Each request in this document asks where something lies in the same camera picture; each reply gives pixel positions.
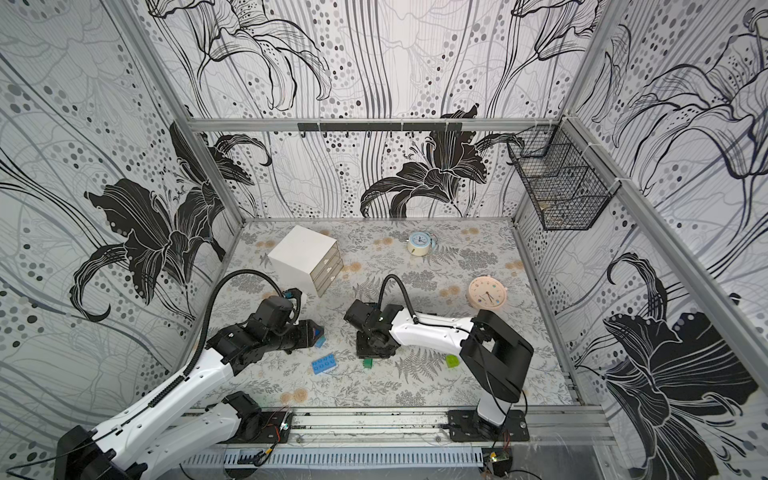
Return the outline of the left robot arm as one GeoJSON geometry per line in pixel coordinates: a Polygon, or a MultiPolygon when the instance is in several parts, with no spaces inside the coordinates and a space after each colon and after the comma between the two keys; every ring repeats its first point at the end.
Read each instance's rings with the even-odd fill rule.
{"type": "Polygon", "coordinates": [[[185,425],[174,424],[265,354],[311,348],[324,334],[316,322],[301,319],[299,289],[283,290],[267,274],[249,273],[275,292],[256,312],[212,338],[202,336],[188,363],[147,396],[90,429],[73,427],[52,456],[11,465],[5,475],[24,479],[27,470],[50,463],[56,479],[156,479],[214,444],[256,438],[266,424],[261,407],[243,391],[226,395],[185,425]]]}

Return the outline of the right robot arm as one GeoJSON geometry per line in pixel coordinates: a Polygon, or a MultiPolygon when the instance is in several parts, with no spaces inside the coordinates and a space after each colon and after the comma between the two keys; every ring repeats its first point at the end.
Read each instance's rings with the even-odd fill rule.
{"type": "Polygon", "coordinates": [[[403,281],[389,274],[378,300],[355,300],[344,320],[357,331],[360,359],[388,359],[401,347],[458,357],[482,389],[473,421],[492,435],[509,428],[512,406],[527,399],[524,383],[534,348],[491,310],[454,318],[419,313],[403,281]]]}

